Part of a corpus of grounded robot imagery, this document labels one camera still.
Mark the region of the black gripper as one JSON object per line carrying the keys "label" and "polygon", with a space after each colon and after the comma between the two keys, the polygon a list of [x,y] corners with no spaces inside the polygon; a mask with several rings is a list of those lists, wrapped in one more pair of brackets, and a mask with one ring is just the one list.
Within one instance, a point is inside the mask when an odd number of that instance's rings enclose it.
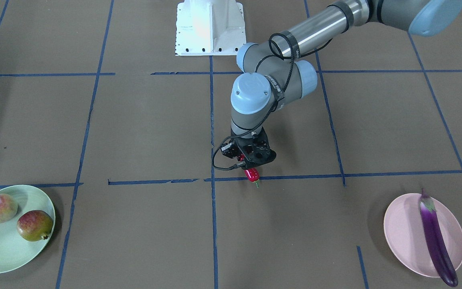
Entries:
{"label": "black gripper", "polygon": [[252,169],[271,163],[277,157],[276,152],[271,149],[268,136],[262,128],[258,134],[250,134],[250,138],[231,136],[225,140],[220,152],[229,159],[236,159],[237,163],[231,168]]}

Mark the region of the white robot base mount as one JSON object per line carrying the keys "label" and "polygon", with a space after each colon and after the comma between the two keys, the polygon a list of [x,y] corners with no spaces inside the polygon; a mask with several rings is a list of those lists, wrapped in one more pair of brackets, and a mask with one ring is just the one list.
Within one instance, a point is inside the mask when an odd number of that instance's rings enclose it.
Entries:
{"label": "white robot base mount", "polygon": [[240,2],[185,0],[177,5],[175,55],[236,55],[245,43]]}

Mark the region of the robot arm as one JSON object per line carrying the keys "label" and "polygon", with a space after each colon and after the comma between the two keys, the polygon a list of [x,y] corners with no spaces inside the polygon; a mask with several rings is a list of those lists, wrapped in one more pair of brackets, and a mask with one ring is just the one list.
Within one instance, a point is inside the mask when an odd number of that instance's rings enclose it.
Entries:
{"label": "robot arm", "polygon": [[323,11],[262,43],[239,48],[241,74],[230,93],[231,133],[216,152],[236,163],[218,170],[252,169],[271,163],[276,153],[263,123],[273,112],[312,93],[316,69],[304,57],[326,47],[336,36],[368,22],[431,37],[460,14],[462,0],[337,0]]}

